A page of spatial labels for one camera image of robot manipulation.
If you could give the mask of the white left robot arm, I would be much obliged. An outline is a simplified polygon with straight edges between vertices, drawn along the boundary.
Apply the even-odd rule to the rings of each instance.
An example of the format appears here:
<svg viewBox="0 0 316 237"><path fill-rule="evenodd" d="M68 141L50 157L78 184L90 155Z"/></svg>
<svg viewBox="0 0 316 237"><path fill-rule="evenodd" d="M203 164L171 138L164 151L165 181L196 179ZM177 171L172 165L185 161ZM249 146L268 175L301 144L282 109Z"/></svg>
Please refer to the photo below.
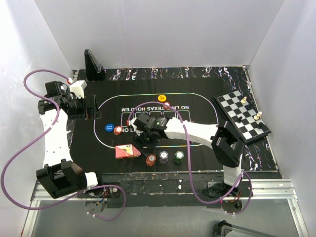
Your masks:
<svg viewBox="0 0 316 237"><path fill-rule="evenodd" d="M73 162L67 136L69 120L100 119L96 96L85 97L87 83L78 80L67 86L60 81L47 82L44 99L39 100L38 110L45 135L43 167L36 171L37 180L52 198L60 198L88 189L93 197L101 197L105 185L98 181L94 172L86 173Z"/></svg>

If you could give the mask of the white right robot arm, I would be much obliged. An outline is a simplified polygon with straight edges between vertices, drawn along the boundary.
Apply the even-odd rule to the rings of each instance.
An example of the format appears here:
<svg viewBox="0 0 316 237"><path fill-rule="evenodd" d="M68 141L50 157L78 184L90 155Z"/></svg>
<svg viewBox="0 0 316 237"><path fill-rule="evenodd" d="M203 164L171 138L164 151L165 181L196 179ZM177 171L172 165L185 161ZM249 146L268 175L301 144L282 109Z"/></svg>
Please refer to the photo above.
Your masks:
<svg viewBox="0 0 316 237"><path fill-rule="evenodd" d="M217 161L223 166L224 192L235 196L241 191L241 184L237 179L241 174L244 142L230 122L199 124L176 117L160 115L155 118L147 113L140 113L129 120L127 125L136 132L133 144L146 156L149 152L142 148L146 146L152 150L161 139L189 140L211 148Z"/></svg>

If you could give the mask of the yellow round dealer button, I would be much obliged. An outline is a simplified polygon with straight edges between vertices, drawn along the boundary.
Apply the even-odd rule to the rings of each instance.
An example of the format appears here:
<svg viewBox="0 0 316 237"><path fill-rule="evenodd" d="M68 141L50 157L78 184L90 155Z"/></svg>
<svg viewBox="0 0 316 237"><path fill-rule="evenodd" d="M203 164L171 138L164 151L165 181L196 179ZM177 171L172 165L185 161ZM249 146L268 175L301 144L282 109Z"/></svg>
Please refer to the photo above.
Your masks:
<svg viewBox="0 0 316 237"><path fill-rule="evenodd" d="M160 102L165 102L166 101L166 96L164 94L161 94L161 95L158 96L158 100Z"/></svg>

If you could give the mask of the red chips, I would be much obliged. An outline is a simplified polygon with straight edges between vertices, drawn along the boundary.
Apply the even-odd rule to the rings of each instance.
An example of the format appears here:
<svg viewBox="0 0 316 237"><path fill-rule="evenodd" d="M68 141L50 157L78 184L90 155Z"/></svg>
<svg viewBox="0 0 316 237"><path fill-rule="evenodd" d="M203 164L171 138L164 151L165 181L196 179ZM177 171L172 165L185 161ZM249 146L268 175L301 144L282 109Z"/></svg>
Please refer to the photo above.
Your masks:
<svg viewBox="0 0 316 237"><path fill-rule="evenodd" d="M164 103L164 107L165 107L166 109L170 109L170 103L169 103L169 102L165 102L165 103Z"/></svg>
<svg viewBox="0 0 316 237"><path fill-rule="evenodd" d="M123 133L123 127L122 126L116 126L114 128L114 134L115 135L120 135L121 133Z"/></svg>

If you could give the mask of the blue poker chip stack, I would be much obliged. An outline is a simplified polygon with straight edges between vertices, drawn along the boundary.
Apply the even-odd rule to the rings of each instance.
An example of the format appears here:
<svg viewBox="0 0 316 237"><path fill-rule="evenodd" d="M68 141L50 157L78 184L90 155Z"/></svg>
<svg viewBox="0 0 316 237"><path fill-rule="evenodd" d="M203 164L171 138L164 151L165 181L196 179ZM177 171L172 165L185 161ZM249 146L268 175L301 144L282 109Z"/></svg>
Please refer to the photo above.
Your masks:
<svg viewBox="0 0 316 237"><path fill-rule="evenodd" d="M159 162L161 164L165 164L168 162L168 152L167 151L161 151L159 154Z"/></svg>

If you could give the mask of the blue small blind button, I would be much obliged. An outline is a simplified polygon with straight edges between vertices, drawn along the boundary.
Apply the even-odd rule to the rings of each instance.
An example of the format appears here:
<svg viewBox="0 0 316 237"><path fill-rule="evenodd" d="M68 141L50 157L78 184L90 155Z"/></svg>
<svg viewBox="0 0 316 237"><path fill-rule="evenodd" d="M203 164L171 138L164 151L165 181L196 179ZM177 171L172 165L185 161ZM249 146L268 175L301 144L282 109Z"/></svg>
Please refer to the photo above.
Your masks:
<svg viewBox="0 0 316 237"><path fill-rule="evenodd" d="M114 130L114 128L115 128L115 126L112 123L108 123L104 127L106 132L112 132Z"/></svg>

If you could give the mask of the red poker chip stack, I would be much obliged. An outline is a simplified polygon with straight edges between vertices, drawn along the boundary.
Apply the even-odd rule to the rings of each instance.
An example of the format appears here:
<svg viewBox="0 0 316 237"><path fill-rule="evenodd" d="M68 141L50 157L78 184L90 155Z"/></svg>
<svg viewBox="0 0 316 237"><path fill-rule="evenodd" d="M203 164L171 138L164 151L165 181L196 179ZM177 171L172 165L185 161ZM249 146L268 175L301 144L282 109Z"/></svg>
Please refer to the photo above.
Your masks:
<svg viewBox="0 0 316 237"><path fill-rule="evenodd" d="M153 166L156 162L156 156L154 154L150 154L146 158L146 165L147 166Z"/></svg>

